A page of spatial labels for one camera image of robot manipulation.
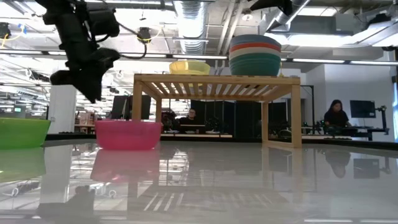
stacked bowls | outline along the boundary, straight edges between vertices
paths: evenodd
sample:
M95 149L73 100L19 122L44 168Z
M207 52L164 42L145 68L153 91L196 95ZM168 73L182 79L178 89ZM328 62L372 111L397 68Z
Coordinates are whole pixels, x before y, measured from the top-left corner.
M277 76L281 47L278 41L263 35L246 34L234 37L229 46L229 67L232 75Z

reflective table surface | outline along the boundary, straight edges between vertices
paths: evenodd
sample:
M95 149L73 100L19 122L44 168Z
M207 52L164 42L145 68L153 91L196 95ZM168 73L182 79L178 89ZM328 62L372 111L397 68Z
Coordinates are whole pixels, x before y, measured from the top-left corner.
M0 223L398 223L398 152L95 142L0 150Z

wooden shelf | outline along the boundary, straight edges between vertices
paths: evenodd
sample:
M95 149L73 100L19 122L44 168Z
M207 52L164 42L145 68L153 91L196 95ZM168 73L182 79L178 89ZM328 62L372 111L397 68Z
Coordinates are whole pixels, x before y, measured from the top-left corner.
M301 102L299 77L150 75L135 74L132 118L141 118L141 96L156 100L156 121L161 121L162 99L262 101L262 139L268 140L268 102L291 93L292 143L301 147Z

woman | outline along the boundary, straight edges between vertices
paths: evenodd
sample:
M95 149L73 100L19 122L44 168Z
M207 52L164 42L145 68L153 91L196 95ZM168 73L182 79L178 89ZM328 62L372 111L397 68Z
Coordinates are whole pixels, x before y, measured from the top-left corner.
M331 102L328 112L325 113L326 126L337 126L340 128L352 127L348 122L347 114L343 111L343 104L340 100Z

air duct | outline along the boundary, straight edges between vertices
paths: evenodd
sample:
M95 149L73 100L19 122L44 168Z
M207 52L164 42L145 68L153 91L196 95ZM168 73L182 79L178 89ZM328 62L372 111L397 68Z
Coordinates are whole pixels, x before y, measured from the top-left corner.
M178 33L184 40L180 41L184 54L204 54L205 21L207 2L175 1L174 7L178 14Z
M292 0L293 10L291 15L287 16L281 10L277 9L278 13L271 20L267 26L266 31L275 29L281 25L290 24L293 19L299 14L299 12L310 2L311 0Z

